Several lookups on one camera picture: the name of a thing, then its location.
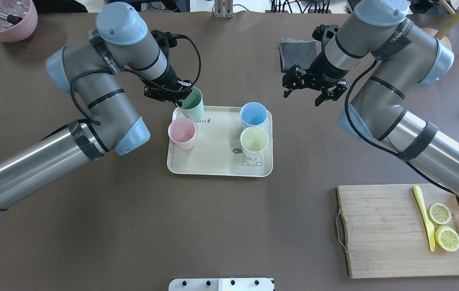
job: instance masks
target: yellow knife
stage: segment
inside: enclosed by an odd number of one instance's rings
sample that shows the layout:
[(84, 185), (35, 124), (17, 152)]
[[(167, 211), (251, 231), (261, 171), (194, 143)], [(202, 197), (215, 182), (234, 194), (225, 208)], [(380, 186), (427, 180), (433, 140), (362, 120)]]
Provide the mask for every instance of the yellow knife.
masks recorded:
[(434, 224), (427, 217), (427, 211), (425, 210), (425, 202), (423, 202), (422, 189), (420, 186), (414, 186), (413, 192), (416, 197), (416, 202), (418, 202), (418, 208), (422, 213), (423, 223), (425, 224), (425, 230), (427, 231), (427, 238), (429, 239), (429, 249), (431, 252), (434, 252), (434, 247), (436, 246), (436, 241), (434, 241)]

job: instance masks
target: brown tabletop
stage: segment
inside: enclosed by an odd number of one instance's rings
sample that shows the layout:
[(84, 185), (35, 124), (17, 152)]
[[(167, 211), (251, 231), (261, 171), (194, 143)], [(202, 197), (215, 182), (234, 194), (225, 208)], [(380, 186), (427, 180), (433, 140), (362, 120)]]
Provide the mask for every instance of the brown tabletop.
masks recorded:
[[(317, 92), (282, 97), (278, 42), (310, 40), (319, 24), (346, 15), (147, 13), (149, 29), (191, 37), (202, 56), (205, 105), (263, 103), (274, 120), (274, 169), (267, 177), (176, 175), (166, 166), (174, 106), (121, 82), (152, 133), (126, 156), (109, 153), (21, 201), (0, 217), (0, 290), (165, 291), (173, 278), (274, 278), (276, 290), (459, 289), (459, 276), (357, 280), (335, 236), (335, 188), (426, 183), (402, 162), (354, 140), (337, 125), (343, 100), (314, 107)], [(450, 16), (414, 15), (441, 28)], [(94, 13), (39, 15), (32, 37), (0, 43), (0, 162), (81, 114), (45, 70), (45, 60), (85, 37)], [(459, 142), (459, 25), (448, 35), (455, 63), (439, 83), (404, 101)], [(371, 63), (368, 56), (348, 75)], [(193, 79), (187, 41), (171, 50)]]

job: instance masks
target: wooden cutting board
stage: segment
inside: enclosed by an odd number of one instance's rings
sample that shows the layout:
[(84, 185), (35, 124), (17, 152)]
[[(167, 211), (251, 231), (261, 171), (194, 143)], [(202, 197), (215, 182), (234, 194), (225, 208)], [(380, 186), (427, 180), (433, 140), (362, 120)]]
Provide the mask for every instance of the wooden cutting board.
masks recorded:
[[(459, 249), (447, 252), (436, 244), (434, 252), (429, 250), (413, 186), (339, 186), (351, 278), (459, 275)], [(459, 234), (455, 195), (432, 184), (419, 186), (427, 213), (433, 203), (445, 204), (453, 216), (447, 225)]]

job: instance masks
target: white tray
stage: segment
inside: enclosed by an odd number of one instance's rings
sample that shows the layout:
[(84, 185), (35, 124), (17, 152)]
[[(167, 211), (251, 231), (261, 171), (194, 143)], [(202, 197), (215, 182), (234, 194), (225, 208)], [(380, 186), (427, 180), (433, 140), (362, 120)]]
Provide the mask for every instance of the white tray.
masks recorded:
[[(191, 175), (227, 175), (266, 177), (272, 172), (272, 115), (267, 111), (263, 129), (269, 135), (269, 144), (257, 158), (248, 158), (240, 146), (241, 107), (205, 106), (204, 118), (196, 121), (196, 145), (189, 150), (168, 142), (166, 164), (172, 173)], [(172, 120), (184, 117), (179, 108)]]

